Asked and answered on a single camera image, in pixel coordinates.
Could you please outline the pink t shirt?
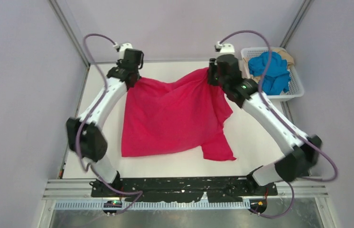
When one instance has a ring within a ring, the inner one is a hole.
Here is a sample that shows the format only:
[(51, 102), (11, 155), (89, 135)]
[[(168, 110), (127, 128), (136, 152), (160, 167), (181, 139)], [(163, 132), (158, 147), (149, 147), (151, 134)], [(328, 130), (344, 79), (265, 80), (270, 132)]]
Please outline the pink t shirt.
[(142, 78), (126, 96), (121, 154), (143, 157), (201, 147), (203, 158), (233, 161), (224, 122), (233, 111), (221, 88), (208, 84), (207, 68), (173, 83)]

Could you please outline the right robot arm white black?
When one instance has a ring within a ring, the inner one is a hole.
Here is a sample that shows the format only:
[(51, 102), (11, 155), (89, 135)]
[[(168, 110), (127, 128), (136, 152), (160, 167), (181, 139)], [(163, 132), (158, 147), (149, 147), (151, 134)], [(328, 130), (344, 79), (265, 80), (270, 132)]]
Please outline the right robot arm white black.
[(302, 177), (317, 163), (321, 139), (296, 128), (271, 103), (253, 79), (243, 78), (239, 60), (233, 54), (209, 60), (208, 83), (222, 89), (227, 98), (250, 114), (274, 139), (283, 157), (246, 175), (247, 190), (259, 195), (266, 185)]

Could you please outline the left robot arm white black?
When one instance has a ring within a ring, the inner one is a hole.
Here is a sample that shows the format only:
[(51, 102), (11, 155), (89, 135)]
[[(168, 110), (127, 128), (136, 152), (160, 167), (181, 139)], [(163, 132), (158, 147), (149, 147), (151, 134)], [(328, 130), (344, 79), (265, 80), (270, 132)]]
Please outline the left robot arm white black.
[(104, 86), (99, 94), (76, 118), (68, 118), (68, 145), (79, 159), (84, 172), (91, 170), (111, 197), (123, 194), (119, 172), (106, 157), (108, 143), (102, 133), (106, 119), (117, 102), (140, 80), (144, 54), (130, 43), (117, 48), (119, 58), (106, 75), (100, 71)]

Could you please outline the blue t shirt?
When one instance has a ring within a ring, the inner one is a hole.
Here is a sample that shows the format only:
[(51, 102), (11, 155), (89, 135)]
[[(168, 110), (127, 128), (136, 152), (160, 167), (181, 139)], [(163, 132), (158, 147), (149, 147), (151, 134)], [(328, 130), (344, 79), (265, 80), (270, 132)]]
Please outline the blue t shirt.
[[(268, 51), (249, 60), (249, 71), (254, 76), (261, 76), (269, 59)], [(271, 62), (262, 83), (262, 89), (267, 95), (280, 95), (289, 91), (291, 81), (287, 62), (276, 52), (271, 53)]]

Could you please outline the beige t shirt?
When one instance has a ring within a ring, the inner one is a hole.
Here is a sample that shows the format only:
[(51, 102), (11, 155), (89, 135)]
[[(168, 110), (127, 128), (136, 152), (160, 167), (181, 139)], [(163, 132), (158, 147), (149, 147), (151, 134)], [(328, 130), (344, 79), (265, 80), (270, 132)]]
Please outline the beige t shirt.
[[(283, 60), (286, 60), (287, 62), (287, 70), (289, 71), (290, 67), (292, 67), (294, 65), (294, 58), (285, 50), (282, 48), (273, 48), (272, 49), (273, 52), (276, 52), (277, 54), (280, 55), (280, 57)], [(248, 62), (251, 59), (250, 57), (243, 57), (243, 67), (244, 67), (244, 77), (245, 78), (250, 78), (250, 79), (254, 79), (255, 82), (259, 82), (261, 76), (254, 76), (252, 73), (250, 73), (249, 71), (249, 66), (248, 66)]]

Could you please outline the white plastic basket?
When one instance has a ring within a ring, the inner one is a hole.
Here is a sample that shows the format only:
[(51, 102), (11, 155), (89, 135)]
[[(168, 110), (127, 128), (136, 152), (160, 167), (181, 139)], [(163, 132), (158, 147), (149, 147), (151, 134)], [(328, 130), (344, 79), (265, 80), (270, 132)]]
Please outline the white plastic basket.
[[(258, 83), (268, 62), (266, 47), (241, 50), (244, 76)], [(288, 101), (304, 95), (304, 88), (294, 67), (294, 58), (283, 48), (273, 47), (271, 63), (262, 81), (262, 90), (269, 99)]]

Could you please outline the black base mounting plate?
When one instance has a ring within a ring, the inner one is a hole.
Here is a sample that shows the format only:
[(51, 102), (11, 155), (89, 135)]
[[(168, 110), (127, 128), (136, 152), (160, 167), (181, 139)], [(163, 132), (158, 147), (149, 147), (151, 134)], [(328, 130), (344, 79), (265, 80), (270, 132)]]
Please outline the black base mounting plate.
[(241, 197), (276, 196), (276, 185), (270, 183), (257, 187), (244, 176), (179, 177), (179, 178), (118, 178), (112, 187), (116, 193), (99, 180), (91, 181), (91, 196), (94, 198), (116, 197), (132, 202), (142, 191), (139, 202), (198, 202), (203, 196), (212, 202), (239, 202)]

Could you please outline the aluminium frame rail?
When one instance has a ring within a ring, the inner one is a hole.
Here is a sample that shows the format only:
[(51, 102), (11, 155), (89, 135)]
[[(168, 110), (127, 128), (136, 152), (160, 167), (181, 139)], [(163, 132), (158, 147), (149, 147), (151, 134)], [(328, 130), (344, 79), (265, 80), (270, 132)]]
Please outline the aluminium frame rail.
[[(43, 192), (43, 200), (90, 199), (95, 179), (49, 180)], [(295, 198), (329, 198), (323, 183), (307, 180), (292, 182)]]

